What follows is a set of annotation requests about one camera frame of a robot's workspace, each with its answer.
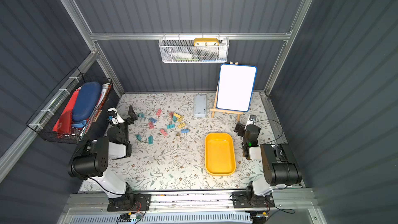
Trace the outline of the yellow storage box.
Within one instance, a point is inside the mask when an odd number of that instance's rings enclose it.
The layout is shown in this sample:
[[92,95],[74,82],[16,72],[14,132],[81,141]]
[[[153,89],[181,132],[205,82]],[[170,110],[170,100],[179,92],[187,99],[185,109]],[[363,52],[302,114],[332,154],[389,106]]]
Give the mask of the yellow storage box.
[[227,133],[210,133],[205,138],[205,169],[212,176],[230,176],[236,170],[232,137]]

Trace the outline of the yellow binder clip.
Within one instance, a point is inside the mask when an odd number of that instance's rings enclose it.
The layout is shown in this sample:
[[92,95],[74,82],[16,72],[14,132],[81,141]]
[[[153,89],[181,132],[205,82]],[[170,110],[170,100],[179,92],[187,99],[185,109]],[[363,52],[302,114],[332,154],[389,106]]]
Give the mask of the yellow binder clip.
[[178,125],[178,127],[179,127],[180,129],[183,129],[185,126],[186,126],[185,123],[181,123],[180,125]]

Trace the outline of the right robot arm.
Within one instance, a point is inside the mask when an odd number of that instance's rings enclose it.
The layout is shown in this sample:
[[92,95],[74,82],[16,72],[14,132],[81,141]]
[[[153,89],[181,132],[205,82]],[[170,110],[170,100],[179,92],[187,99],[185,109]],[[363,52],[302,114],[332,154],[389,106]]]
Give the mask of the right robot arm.
[[261,128],[257,116],[250,115],[246,124],[237,122],[234,132],[243,138],[241,148],[247,160],[260,160],[263,175],[252,180],[246,188],[249,200],[264,197],[273,190],[286,189],[302,181],[302,173],[290,146],[273,141],[259,144]]

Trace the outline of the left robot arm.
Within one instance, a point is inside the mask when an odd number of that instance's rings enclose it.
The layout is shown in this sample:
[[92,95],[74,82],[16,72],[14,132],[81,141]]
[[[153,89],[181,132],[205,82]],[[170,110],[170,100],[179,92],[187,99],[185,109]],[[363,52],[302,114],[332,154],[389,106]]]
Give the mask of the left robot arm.
[[108,109],[107,113],[111,127],[106,135],[78,143],[68,164],[68,174],[98,185],[109,199],[116,199],[126,196],[129,187],[108,168],[108,162],[131,156],[132,145],[128,130],[138,116],[131,105],[125,119],[121,118],[116,108]]

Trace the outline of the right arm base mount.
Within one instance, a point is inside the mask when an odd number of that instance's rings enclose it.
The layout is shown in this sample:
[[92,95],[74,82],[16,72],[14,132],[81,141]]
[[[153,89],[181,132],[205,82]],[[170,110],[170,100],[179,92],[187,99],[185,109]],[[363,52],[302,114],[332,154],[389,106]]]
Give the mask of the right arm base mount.
[[271,195],[256,196],[243,191],[234,191],[229,197],[234,208],[268,208],[274,207]]

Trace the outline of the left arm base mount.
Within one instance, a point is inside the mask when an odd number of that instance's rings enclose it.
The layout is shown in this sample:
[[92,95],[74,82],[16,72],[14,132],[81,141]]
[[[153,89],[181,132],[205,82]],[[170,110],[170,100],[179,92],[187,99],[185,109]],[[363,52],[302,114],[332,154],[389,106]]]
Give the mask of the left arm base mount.
[[108,199],[108,212],[139,212],[147,211],[150,206],[151,194],[131,193],[119,198]]

